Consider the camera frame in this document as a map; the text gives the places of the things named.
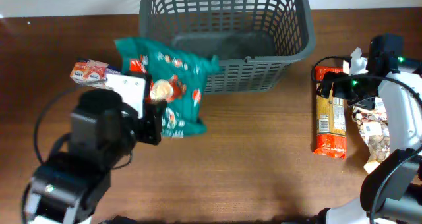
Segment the green coffee bag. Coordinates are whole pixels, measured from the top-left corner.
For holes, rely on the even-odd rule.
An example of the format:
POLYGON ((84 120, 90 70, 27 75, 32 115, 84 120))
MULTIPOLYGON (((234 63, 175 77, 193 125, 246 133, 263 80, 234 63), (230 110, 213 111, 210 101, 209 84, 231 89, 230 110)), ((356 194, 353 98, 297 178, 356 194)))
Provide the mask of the green coffee bag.
POLYGON ((202 135, 206 125, 199 117, 207 78, 220 72, 218 57, 201 57, 141 37, 115 41, 122 60, 121 72, 142 72, 152 77, 149 101, 166 101, 162 135, 183 138, 202 135))

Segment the colourful tissue multipack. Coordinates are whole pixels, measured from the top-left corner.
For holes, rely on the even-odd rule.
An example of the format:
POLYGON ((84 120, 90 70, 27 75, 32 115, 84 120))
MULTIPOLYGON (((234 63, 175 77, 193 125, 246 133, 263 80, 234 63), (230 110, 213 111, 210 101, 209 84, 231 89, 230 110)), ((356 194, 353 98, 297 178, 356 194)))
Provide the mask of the colourful tissue multipack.
POLYGON ((108 74, 121 74, 116 68, 108 63, 91 59, 79 59, 69 77, 76 83, 83 84, 87 81, 98 81, 105 79, 108 74))

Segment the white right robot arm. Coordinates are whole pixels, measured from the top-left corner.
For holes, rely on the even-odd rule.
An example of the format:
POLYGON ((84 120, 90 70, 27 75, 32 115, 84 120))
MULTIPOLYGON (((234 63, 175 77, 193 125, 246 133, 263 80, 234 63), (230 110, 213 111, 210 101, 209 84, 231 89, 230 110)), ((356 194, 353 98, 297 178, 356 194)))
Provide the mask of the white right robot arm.
POLYGON ((349 72, 329 72, 317 95, 333 95, 351 105, 379 97, 386 109, 390 155, 361 186, 360 196, 338 208, 326 208, 316 223, 421 222, 421 61, 404 56, 399 35, 382 34, 370 43, 364 65, 349 60, 349 72))

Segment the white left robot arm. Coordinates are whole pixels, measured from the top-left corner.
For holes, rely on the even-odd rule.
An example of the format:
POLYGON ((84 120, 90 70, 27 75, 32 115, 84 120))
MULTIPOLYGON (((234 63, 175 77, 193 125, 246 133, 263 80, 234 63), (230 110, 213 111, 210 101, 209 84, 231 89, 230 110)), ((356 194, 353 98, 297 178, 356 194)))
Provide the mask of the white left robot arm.
POLYGON ((34 171, 22 195, 23 223, 89 223, 122 157, 139 142, 160 143, 167 103, 148 100, 152 76, 109 74, 104 82, 106 89, 80 95, 70 132, 34 171))

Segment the red spaghetti packet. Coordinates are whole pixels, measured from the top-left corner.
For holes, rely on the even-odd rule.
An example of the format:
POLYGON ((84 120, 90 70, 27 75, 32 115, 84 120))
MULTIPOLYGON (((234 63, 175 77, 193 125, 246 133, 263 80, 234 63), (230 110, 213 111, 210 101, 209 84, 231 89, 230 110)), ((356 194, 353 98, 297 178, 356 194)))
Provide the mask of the red spaghetti packet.
POLYGON ((344 100, 334 96, 333 85, 322 82, 342 69, 317 66, 316 87, 316 148, 317 155, 345 159, 347 153, 344 100))

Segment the beige brown snack bag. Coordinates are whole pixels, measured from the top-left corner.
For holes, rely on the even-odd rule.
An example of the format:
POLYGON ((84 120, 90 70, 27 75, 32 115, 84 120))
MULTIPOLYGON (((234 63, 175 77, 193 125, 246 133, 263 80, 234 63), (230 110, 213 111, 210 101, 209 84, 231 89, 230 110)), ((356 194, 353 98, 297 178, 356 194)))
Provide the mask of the beige brown snack bag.
POLYGON ((368 98, 361 104, 347 105, 352 109, 352 120, 369 149, 369 159, 363 166, 372 173, 390 155, 390 133, 386 109, 381 98, 368 98))

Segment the grey plastic basket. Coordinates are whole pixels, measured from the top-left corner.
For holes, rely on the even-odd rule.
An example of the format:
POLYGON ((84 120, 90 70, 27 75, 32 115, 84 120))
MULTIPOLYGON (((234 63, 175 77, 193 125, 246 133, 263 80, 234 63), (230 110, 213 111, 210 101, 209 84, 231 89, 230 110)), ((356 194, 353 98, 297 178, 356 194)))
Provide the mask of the grey plastic basket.
POLYGON ((217 56, 209 94, 265 92, 316 45, 309 0, 140 0, 139 32, 202 57, 217 56))

